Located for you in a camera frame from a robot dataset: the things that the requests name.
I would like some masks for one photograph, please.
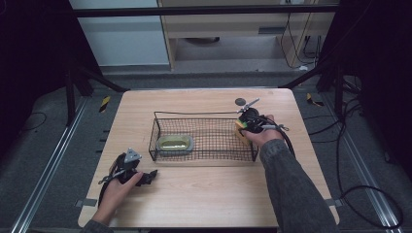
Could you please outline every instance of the hand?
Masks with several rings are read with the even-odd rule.
[[[100,203],[99,209],[91,219],[108,226],[110,224],[110,220],[123,202],[124,198],[140,181],[142,176],[143,173],[138,172],[124,184],[121,184],[118,179],[111,180],[106,188],[106,191],[104,192],[103,200]]]
[[[273,115],[268,115],[266,116],[269,119],[274,121]],[[247,130],[243,130],[242,134],[245,135],[245,137],[252,142],[254,142],[258,147],[262,147],[266,142],[272,140],[272,139],[284,139],[282,134],[278,132],[277,130],[274,129],[265,129],[261,131],[260,133],[252,133]]]

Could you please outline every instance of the sleeve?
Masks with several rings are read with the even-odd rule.
[[[114,233],[114,231],[100,222],[90,220],[82,229],[81,233]]]
[[[282,232],[339,232],[329,206],[283,140],[267,142],[259,156]]]

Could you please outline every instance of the black wire basket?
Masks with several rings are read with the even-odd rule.
[[[158,113],[174,115],[174,117],[158,118]],[[205,114],[155,112],[149,145],[149,153],[153,161],[195,159],[256,161],[258,147],[253,143],[244,144],[235,135],[237,118],[180,117],[180,115]]]

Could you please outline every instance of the floor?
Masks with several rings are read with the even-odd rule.
[[[315,49],[316,43],[309,41],[301,58],[313,62],[314,58],[309,57]],[[298,78],[306,68],[312,69],[314,65],[291,68],[274,37],[221,38],[216,43],[211,43],[209,39],[181,40],[176,61],[173,71],[144,71],[107,78],[132,89],[276,87]],[[347,79],[360,85],[354,77]],[[336,142],[328,142],[336,139],[339,126],[315,133],[335,122],[331,109],[333,90],[318,94],[315,88],[317,80],[318,77],[314,77],[302,83],[293,89],[293,94],[308,132],[313,133],[311,140],[332,197],[337,200],[341,194],[336,175],[336,164],[339,164],[344,189],[365,183],[379,186],[395,199],[404,215],[400,229],[385,230],[367,223],[344,204],[337,208],[341,231],[412,232],[412,183],[400,166],[385,161],[381,144],[361,110],[347,118],[347,131],[340,141],[339,156],[336,154]],[[77,95],[76,102],[84,109],[74,131],[68,134],[68,145],[59,144],[62,135],[67,133],[64,89],[45,95],[36,102],[33,115],[9,151],[10,159],[0,165],[0,232],[10,232],[11,227],[20,222],[17,221],[20,216],[26,217],[28,225],[24,227],[28,232],[79,231],[77,218],[80,208],[76,207],[76,203],[86,196],[121,99],[121,93],[96,82],[92,84],[95,89],[91,97]],[[312,93],[314,100],[325,105],[309,104],[307,93]],[[101,114],[98,109],[107,95],[111,96],[111,101],[105,113]],[[344,95],[346,102],[353,98],[353,94]],[[62,153],[56,154],[56,148],[60,148]],[[363,215],[381,224],[382,220],[394,215],[400,219],[396,206],[385,197],[380,193],[357,190],[348,199]]]

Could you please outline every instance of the yellow object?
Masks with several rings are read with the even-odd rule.
[[[236,125],[236,129],[234,130],[234,134],[240,139],[240,141],[242,141],[242,143],[244,143],[245,145],[250,145],[251,141],[249,139],[247,139],[245,136],[243,136],[240,132],[239,129],[243,129],[245,128],[245,126],[243,125],[242,122],[240,122],[240,120],[236,120],[234,122],[234,124]]]

